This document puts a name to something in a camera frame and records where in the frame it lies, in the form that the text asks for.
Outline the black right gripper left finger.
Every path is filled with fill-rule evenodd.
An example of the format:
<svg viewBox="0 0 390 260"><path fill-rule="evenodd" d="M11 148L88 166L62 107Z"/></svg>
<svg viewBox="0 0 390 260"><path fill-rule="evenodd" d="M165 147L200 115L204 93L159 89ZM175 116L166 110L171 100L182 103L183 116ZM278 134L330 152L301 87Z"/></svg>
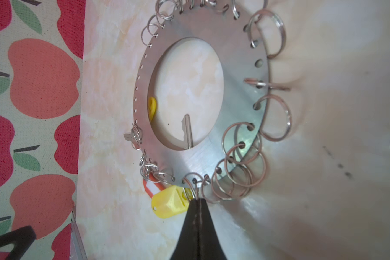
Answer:
<svg viewBox="0 0 390 260"><path fill-rule="evenodd" d="M32 226L21 227L12 232L0 235L0 248L12 245L10 252L3 252L0 260L20 260L36 240Z"/></svg>

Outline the metal disc with key rings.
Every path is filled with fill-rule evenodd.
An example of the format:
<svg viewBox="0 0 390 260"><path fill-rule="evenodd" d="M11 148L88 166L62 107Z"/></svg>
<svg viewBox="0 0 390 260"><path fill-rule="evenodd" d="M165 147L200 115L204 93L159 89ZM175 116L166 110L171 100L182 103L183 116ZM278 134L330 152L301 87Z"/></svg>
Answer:
<svg viewBox="0 0 390 260"><path fill-rule="evenodd" d="M139 162L144 183L173 186L185 199L212 193L212 203L246 197L264 181L267 169L255 176L249 165L257 158L266 162L262 139L279 142L293 124L291 110L273 90L287 87L269 81L268 61L258 23L270 18L281 35L280 50L287 42L286 27L264 1L254 14L235 1L173 1L170 12L162 12L163 1L143 29L149 33L134 89L134 121L124 135L142 152ZM190 119L183 118L186 146L170 148L156 136L150 117L153 102L150 87L161 60L177 43L199 39L216 52L223 69L224 91L221 109L211 132L193 144Z"/></svg>

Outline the red white key tag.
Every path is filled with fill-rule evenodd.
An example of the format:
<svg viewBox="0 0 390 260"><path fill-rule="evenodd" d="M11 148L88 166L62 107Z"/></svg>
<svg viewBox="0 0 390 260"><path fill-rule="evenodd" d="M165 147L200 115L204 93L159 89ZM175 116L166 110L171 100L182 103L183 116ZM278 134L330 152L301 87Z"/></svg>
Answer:
<svg viewBox="0 0 390 260"><path fill-rule="evenodd" d="M151 199L154 195L166 189L165 185L156 179L151 173L147 177L143 178L143 187Z"/></svg>

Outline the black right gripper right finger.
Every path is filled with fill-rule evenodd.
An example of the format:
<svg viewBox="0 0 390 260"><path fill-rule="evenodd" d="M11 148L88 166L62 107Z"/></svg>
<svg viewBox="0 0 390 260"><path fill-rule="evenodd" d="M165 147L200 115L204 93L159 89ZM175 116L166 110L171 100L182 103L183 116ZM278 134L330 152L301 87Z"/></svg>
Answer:
<svg viewBox="0 0 390 260"><path fill-rule="evenodd" d="M225 260L205 199L190 201L172 260Z"/></svg>

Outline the yellow key tag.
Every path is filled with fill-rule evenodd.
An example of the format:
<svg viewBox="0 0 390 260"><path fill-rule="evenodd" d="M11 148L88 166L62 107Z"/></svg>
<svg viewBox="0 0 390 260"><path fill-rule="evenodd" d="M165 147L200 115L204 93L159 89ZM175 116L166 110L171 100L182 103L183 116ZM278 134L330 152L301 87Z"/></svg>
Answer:
<svg viewBox="0 0 390 260"><path fill-rule="evenodd" d="M151 208L157 217L167 219L185 213L192 199L189 188L170 186L152 197Z"/></svg>

